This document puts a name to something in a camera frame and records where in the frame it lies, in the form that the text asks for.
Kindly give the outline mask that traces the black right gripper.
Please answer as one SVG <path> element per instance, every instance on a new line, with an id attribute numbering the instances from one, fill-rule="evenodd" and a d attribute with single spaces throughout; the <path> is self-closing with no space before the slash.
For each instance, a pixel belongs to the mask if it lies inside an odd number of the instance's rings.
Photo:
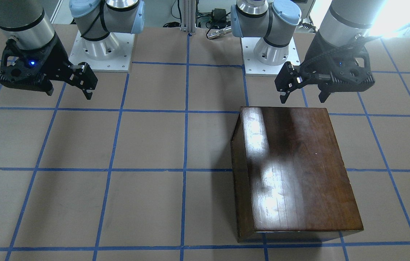
<path id="1" fill-rule="evenodd" d="M 10 36 L 3 50 L 0 84 L 13 89 L 41 91 L 52 96 L 52 80 L 64 81 L 82 90 L 91 100 L 98 78 L 87 62 L 73 65 L 57 33 L 43 47 L 20 49 L 17 38 Z"/>

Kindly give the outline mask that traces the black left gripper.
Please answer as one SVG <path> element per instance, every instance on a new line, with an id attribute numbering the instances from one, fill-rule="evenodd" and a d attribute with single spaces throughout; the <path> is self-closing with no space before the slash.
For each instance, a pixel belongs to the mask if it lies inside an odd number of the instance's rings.
<path id="1" fill-rule="evenodd" d="M 302 63 L 302 76 L 291 62 L 285 62 L 276 76 L 276 90 L 285 104 L 304 84 L 317 84 L 319 101 L 325 103 L 336 92 L 366 91 L 375 84 L 365 44 L 375 37 L 354 36 L 337 47 L 317 32 Z"/>

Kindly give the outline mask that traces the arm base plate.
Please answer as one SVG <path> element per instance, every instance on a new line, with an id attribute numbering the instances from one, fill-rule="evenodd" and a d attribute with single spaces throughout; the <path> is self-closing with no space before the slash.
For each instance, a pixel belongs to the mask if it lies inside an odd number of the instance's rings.
<path id="1" fill-rule="evenodd" d="M 288 46 L 274 47 L 259 37 L 241 38 L 242 55 L 246 76 L 277 76 L 288 61 L 293 66 L 300 65 L 300 58 L 291 38 Z"/>
<path id="2" fill-rule="evenodd" d="M 130 71 L 136 34 L 110 33 L 100 41 L 89 41 L 80 35 L 78 32 L 69 55 L 72 64 L 86 62 L 94 72 Z"/>

